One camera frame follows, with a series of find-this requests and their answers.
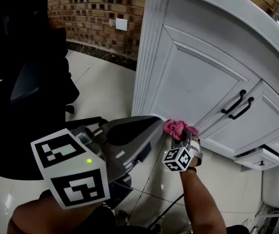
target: black handle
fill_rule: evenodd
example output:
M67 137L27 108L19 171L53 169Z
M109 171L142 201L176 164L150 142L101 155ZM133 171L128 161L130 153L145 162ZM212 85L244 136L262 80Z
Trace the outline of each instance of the black handle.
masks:
M231 111L233 111L242 102L242 99L243 99L244 95L246 94L246 90L241 90L239 94L240 94L239 100L236 101L234 103L234 105L231 106L227 111L225 109L222 109L221 110L222 113L229 114Z
M244 113L246 113L248 110L249 110L249 108L251 107L251 103L254 101L254 98L253 97L250 97L249 99L248 99L248 106L247 107L245 107L242 111L240 111L237 115L235 115L235 116L233 116L233 115L230 115L229 116L229 118L231 118L231 119L237 119L237 118L239 118L240 116L242 116Z

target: pink rag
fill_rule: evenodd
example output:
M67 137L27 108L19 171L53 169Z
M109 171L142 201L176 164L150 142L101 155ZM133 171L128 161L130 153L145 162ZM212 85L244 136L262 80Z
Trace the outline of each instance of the pink rag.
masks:
M184 127L187 127L193 135L198 136L199 134L198 130L195 127L187 126L187 124L183 120L174 121L170 119L163 126L163 130L169 135L171 135L174 139L182 141L181 136Z

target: fiducial marker cube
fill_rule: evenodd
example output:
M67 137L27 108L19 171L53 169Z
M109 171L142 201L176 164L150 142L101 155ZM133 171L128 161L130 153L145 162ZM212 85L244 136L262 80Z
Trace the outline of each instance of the fiducial marker cube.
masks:
M162 162L170 169L170 171L182 172L186 171L191 160L192 156L189 154L186 148L180 147L165 151Z

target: black cable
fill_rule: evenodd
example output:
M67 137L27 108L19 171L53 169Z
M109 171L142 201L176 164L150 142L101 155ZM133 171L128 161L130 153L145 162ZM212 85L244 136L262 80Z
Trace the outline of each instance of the black cable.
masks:
M184 196L184 194L182 194L181 196L179 196L179 197L177 198L177 200L175 200L175 201L168 207L168 209L166 209L159 217L157 217L157 219L156 219L150 226L147 227L147 229L150 230L150 229L158 222L158 220L161 219L161 218L163 217L163 215L165 215L165 214L171 209L171 207L174 206L174 204L175 204L176 202L178 202L183 196Z

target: wristband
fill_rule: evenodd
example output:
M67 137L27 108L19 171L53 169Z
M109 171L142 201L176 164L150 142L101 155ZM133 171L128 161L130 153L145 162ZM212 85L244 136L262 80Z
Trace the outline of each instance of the wristband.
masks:
M187 169L186 170L193 170L193 171L195 171L195 173L197 173L197 170L196 170L196 168L195 167L187 167Z

